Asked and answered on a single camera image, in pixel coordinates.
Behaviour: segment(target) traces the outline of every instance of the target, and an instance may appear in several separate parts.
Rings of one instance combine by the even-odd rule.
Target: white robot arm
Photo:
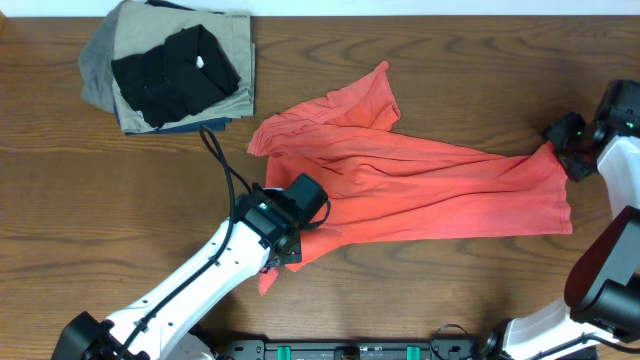
[[[216,150],[206,140],[209,135]],[[189,330],[238,284],[272,266],[300,262],[300,232],[329,216],[326,192],[305,174],[286,190],[253,190],[231,169],[213,133],[203,141],[224,169],[230,216],[207,243],[151,292],[98,323],[83,312],[62,331],[52,360],[213,360]],[[234,199],[231,175],[248,194]],[[324,220],[311,223],[327,205]]]
[[[640,338],[640,289],[634,285],[640,279],[635,273],[640,262],[638,126],[640,84],[617,80],[609,84],[589,125],[571,113],[545,130],[573,180],[580,181],[596,169],[604,177],[617,218],[572,270],[564,298],[510,321],[494,358],[561,358],[597,344],[585,335],[611,343]],[[591,294],[585,293],[586,286]],[[622,290],[612,290],[616,286]],[[614,293],[618,290],[624,295]],[[604,303],[611,307],[609,314],[602,314]]]

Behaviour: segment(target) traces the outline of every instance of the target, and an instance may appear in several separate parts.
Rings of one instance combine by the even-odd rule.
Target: folded clothes
[[[82,98],[104,111],[113,112],[113,45],[123,3],[105,16],[95,34],[80,52],[78,67],[82,75]]]
[[[202,25],[182,29],[144,54],[114,60],[111,68],[122,97],[153,128],[226,99],[240,80]]]
[[[178,122],[166,123],[162,129],[216,118],[253,115],[255,52],[251,43],[250,18],[247,15],[213,14],[126,2],[120,9],[113,58],[119,60],[130,55],[143,54],[162,45],[170,35],[197,25],[202,25],[218,40],[222,51],[240,77],[238,90],[196,115],[188,115]],[[123,99],[115,80],[111,86],[123,132],[154,132],[154,128]]]

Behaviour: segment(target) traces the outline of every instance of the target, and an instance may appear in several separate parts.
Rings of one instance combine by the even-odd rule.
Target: wood grain
[[[4,29],[4,25],[7,23],[7,17],[4,16],[2,10],[0,10],[0,34],[2,34],[2,30]]]
[[[77,58],[99,19],[11,19],[0,35],[0,358],[49,358],[80,311],[102,319],[189,258],[226,216],[224,177],[196,135],[125,137],[84,103]],[[220,140],[233,166],[268,116],[389,61],[394,131],[528,154],[568,111],[590,117],[606,83],[640,78],[626,17],[257,18],[256,116]],[[349,246],[266,297],[252,278],[203,320],[272,339],[422,338],[443,323],[480,333],[562,295],[607,226],[602,178],[568,184],[569,236]],[[603,350],[605,359],[630,356]]]

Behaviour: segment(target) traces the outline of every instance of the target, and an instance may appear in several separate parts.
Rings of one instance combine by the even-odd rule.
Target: orange shirt
[[[254,133],[248,152],[269,156],[267,187],[286,188],[304,172],[331,200],[327,222],[302,234],[302,263],[287,267],[353,243],[571,233],[567,176],[551,144],[506,157],[394,134],[400,110],[388,67]],[[263,275],[261,293],[276,276]]]

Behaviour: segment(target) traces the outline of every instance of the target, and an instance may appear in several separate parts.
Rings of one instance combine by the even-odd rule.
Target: folded black shirt
[[[154,128],[226,99],[240,81],[202,25],[182,29],[144,54],[113,60],[111,68],[122,97]]]

